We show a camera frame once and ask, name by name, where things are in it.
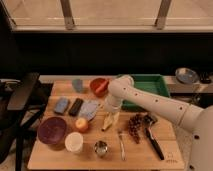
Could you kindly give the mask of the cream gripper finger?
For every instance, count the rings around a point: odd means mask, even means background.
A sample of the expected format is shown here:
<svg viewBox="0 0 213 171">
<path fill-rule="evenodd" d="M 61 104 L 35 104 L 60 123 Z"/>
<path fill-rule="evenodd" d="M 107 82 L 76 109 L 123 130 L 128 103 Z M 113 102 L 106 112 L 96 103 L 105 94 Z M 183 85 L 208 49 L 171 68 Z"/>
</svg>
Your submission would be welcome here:
<svg viewBox="0 0 213 171">
<path fill-rule="evenodd" d="M 107 112 L 106 116 L 105 116 L 105 120 L 111 120 L 112 118 L 112 113 L 111 112 Z"/>
<path fill-rule="evenodd" d="M 118 121 L 119 114 L 120 114 L 119 112 L 116 112 L 116 113 L 113 114 L 113 120 L 114 120 L 115 122 Z"/>
</svg>

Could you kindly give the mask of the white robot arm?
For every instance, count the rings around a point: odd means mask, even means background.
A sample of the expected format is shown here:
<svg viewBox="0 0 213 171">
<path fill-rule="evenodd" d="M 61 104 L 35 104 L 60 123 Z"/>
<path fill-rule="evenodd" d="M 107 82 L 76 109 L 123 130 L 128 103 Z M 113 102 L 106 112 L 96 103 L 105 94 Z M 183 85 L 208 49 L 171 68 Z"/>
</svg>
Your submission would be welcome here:
<svg viewBox="0 0 213 171">
<path fill-rule="evenodd" d="M 105 109 L 115 113 L 124 100 L 154 112 L 193 134 L 187 171 L 213 171 L 213 105 L 196 105 L 139 90 L 130 75 L 112 80 L 108 85 Z"/>
</svg>

